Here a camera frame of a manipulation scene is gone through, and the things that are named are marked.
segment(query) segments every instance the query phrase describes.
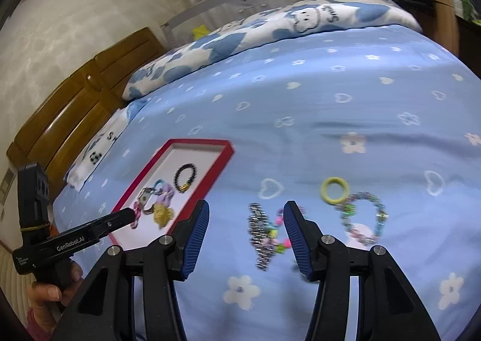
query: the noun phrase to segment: human hand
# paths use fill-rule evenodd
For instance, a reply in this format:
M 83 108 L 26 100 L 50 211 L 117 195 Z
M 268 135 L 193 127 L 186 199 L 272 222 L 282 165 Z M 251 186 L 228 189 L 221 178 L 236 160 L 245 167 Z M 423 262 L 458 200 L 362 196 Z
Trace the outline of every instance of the human hand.
M 27 285 L 26 292 L 30 299 L 35 322 L 46 333 L 52 334 L 57 326 L 57 322 L 45 303 L 61 302 L 64 306 L 67 306 L 83 281 L 82 275 L 82 268 L 75 261 L 72 261 L 72 279 L 74 282 L 63 292 L 55 285 L 37 281 L 34 281 L 32 285 Z

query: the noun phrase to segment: pillow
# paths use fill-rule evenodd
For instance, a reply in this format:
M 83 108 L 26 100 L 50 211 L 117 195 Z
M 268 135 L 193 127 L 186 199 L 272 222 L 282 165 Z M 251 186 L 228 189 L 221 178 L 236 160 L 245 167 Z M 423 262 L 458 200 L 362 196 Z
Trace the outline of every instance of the pillow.
M 118 109 L 85 146 L 66 175 L 67 183 L 73 186 L 77 192 L 80 192 L 85 181 L 104 159 L 110 147 L 148 101 L 150 98 L 137 99 L 126 108 Z
M 129 79 L 122 98 L 145 96 L 199 68 L 278 40 L 393 23 L 420 31 L 415 18 L 391 0 L 307 0 L 261 11 L 141 67 Z

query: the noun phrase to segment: colorful beaded bracelet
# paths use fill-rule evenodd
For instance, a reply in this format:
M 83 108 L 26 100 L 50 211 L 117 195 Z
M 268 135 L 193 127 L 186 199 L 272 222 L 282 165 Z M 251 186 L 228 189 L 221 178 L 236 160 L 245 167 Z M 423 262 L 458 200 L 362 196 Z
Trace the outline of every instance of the colorful beaded bracelet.
M 377 209 L 376 228 L 372 237 L 366 237 L 361 234 L 351 223 L 350 217 L 356 213 L 356 206 L 353 204 L 356 200 L 369 200 Z M 364 245 L 374 244 L 378 241 L 379 237 L 382 235 L 384 224 L 388 219 L 384 204 L 381 203 L 378 197 L 369 192 L 357 192 L 349 195 L 344 202 L 336 206 L 336 209 L 342 212 L 342 225 L 345 227 L 346 231 L 349 232 L 354 239 Z
M 179 185 L 180 173 L 182 173 L 186 169 L 192 169 L 192 174 L 191 174 L 191 176 L 189 177 L 189 179 L 187 180 L 186 183 L 184 183 L 183 185 Z M 187 190 L 191 187 L 192 182 L 194 182 L 196 173 L 197 173 L 197 169 L 196 169 L 196 167 L 194 166 L 193 163 L 183 164 L 179 169 L 177 169 L 176 174 L 174 176 L 174 186 L 175 186 L 175 188 L 180 193 L 187 192 Z
M 252 214 L 248 218 L 247 232 L 251 235 L 251 244 L 257 251 L 256 266 L 265 271 L 275 254 L 284 254 L 291 248 L 289 238 L 284 239 L 283 242 L 277 239 L 278 229 L 284 223 L 283 210 L 277 211 L 276 221 L 272 224 L 259 203 L 249 204 L 249 209 Z

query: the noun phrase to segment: blue bedsheet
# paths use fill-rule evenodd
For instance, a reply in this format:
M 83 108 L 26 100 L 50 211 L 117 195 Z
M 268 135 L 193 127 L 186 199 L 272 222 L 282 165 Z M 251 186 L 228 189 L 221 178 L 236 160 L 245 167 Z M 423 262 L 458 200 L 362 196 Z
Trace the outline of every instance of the blue bedsheet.
M 62 191 L 55 220 L 63 231 L 109 213 L 170 138 L 228 139 L 235 154 L 206 197 L 211 217 L 196 269 L 176 284 L 189 339 L 304 339 L 317 285 L 302 280 L 292 251 L 267 272 L 255 267 L 248 205 L 259 202 L 273 220 L 294 199 L 323 233 L 353 244 L 318 194 L 325 178 L 340 176 L 386 205 L 379 243 L 451 341 L 481 303 L 480 96 L 465 65 L 402 26 L 267 44 L 151 93 L 80 193 Z M 372 205 L 360 202 L 353 221 L 373 230 Z M 75 257 L 88 270 L 109 245 Z M 226 293 L 238 286 L 244 293 Z M 356 317 L 352 310 L 347 340 Z M 142 334 L 140 309 L 137 325 Z

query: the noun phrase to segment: black handle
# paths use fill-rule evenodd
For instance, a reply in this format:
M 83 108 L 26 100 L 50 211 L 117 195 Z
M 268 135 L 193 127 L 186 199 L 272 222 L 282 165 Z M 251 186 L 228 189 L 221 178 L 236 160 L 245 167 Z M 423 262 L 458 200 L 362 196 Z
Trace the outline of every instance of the black handle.
M 64 258 L 51 266 L 35 270 L 33 274 L 37 281 L 56 285 L 61 291 L 64 291 L 74 282 L 70 258 Z

